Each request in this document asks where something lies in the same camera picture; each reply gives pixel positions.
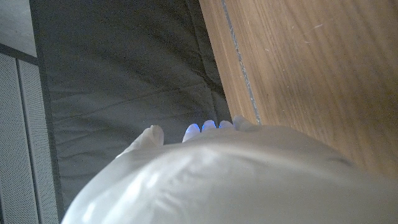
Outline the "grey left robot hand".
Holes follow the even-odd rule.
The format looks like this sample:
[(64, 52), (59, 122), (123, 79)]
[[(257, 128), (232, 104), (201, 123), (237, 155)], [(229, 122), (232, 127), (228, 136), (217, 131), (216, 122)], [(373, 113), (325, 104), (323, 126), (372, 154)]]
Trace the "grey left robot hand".
[(283, 126), (153, 125), (91, 179), (64, 223), (396, 223), (397, 181)]

